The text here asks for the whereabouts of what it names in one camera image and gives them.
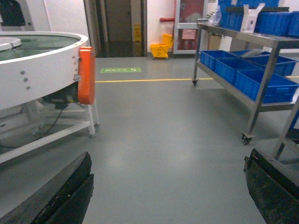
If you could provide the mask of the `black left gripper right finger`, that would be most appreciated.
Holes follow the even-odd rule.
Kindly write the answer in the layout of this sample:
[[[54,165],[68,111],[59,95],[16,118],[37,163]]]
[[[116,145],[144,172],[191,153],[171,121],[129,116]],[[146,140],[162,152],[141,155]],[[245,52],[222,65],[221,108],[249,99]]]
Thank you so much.
[[[247,188],[267,224],[299,222],[299,175],[258,149],[245,157]]]

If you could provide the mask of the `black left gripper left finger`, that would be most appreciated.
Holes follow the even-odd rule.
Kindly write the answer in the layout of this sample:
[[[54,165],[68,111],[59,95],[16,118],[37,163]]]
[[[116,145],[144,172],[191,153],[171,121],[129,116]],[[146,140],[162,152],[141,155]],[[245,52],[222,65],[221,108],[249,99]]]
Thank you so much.
[[[82,153],[32,196],[1,217],[2,224],[81,224],[94,189],[92,160]]]

